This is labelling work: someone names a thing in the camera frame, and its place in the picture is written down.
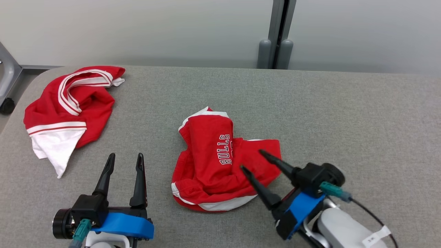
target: black camera lens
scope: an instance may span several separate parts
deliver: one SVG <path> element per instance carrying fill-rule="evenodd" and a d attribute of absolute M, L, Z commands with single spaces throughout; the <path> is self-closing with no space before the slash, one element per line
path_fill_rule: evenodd
<path fill-rule="evenodd" d="M 72 221 L 71 209 L 62 208 L 54 216 L 52 221 L 52 234 L 56 239 L 72 239 L 75 232 Z"/>

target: black caster wheel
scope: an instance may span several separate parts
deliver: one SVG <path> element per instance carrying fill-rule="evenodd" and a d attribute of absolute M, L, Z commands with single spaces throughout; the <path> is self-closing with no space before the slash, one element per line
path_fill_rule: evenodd
<path fill-rule="evenodd" d="M 328 171 L 333 184 L 337 185 L 338 187 L 341 187 L 344 184 L 346 179 L 344 178 L 343 173 L 337 167 L 328 163 L 325 163 L 322 166 Z"/>
<path fill-rule="evenodd" d="M 2 114 L 11 114 L 12 111 L 14 111 L 15 109 L 15 103 L 14 100 L 10 99 L 10 98 L 6 98 L 2 105 L 0 106 L 0 113 Z"/>

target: gray floor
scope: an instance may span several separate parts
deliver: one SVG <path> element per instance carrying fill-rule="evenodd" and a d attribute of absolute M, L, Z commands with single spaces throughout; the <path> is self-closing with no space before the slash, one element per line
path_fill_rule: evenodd
<path fill-rule="evenodd" d="M 3 77 L 3 64 L 0 64 L 0 78 Z M 33 70 L 26 70 L 20 75 L 17 82 L 12 87 L 11 91 L 8 94 L 9 98 L 12 98 L 17 104 L 23 95 L 23 92 L 26 90 L 26 88 L 29 86 L 30 82 L 34 80 L 40 73 L 43 71 L 33 71 Z M 3 128 L 5 127 L 7 121 L 9 120 L 9 115 L 3 115 L 0 114 L 0 133 L 3 131 Z"/>

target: robotic arm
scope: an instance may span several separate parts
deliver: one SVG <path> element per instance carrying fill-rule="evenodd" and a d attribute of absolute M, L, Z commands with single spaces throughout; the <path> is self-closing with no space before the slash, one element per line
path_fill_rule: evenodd
<path fill-rule="evenodd" d="M 260 153 L 276 165 L 291 180 L 294 186 L 283 199 L 265 188 L 246 167 L 242 171 L 254 187 L 276 224 L 276 231 L 284 240 L 299 233 L 314 248 L 387 248 L 381 240 L 390 234 L 384 226 L 380 232 L 372 233 L 366 227 L 342 211 L 329 196 L 338 196 L 344 201 L 353 201 L 352 196 L 340 189 L 345 183 L 343 173 L 335 166 L 325 163 L 308 163 L 305 168 L 292 167 L 288 163 L 268 154 Z M 312 230 L 308 223 L 318 216 Z"/>
<path fill-rule="evenodd" d="M 136 181 L 130 207 L 109 207 L 107 193 L 115 154 L 109 155 L 92 195 L 80 195 L 72 208 L 58 210 L 52 221 L 57 239 L 73 239 L 69 248 L 115 248 L 107 242 L 124 242 L 125 248 L 136 248 L 139 240 L 153 238 L 154 226 L 147 217 L 147 190 L 144 157 L 138 154 Z"/>

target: red fabric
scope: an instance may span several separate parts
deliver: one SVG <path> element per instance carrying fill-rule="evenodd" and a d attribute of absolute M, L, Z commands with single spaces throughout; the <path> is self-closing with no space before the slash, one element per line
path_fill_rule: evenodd
<path fill-rule="evenodd" d="M 108 75 L 103 76 L 96 72 L 87 72 L 90 70 L 101 70 L 110 74 L 111 77 Z M 56 78 L 47 85 L 40 98 L 26 108 L 23 119 L 26 129 L 39 125 L 81 121 L 86 123 L 87 130 L 78 141 L 76 148 L 97 140 L 112 113 L 112 106 L 115 102 L 105 87 L 111 86 L 108 81 L 113 81 L 121 77 L 124 72 L 125 69 L 121 67 L 91 66 L 81 68 L 72 74 Z M 75 73 L 78 73 L 78 75 L 73 76 L 67 81 L 65 80 Z M 87 79 L 92 78 L 98 79 L 92 83 L 90 83 L 90 81 L 88 83 Z M 72 96 L 73 101 L 76 101 L 74 104 L 76 104 L 81 111 L 69 105 L 67 105 L 67 107 L 63 106 L 61 102 L 65 101 L 61 98 L 60 92 L 65 98 Z M 69 126 L 51 129 L 63 129 L 68 127 Z"/>
<path fill-rule="evenodd" d="M 258 153 L 259 149 L 265 149 L 280 158 L 279 141 L 233 139 L 233 122 L 227 117 L 190 117 L 179 132 L 187 143 L 187 150 L 178 158 L 172 183 L 176 183 L 181 198 L 196 204 L 187 204 L 175 197 L 185 207 L 205 211 L 197 204 L 255 195 L 240 169 L 241 165 L 246 166 L 265 186 L 280 174 L 276 166 Z"/>

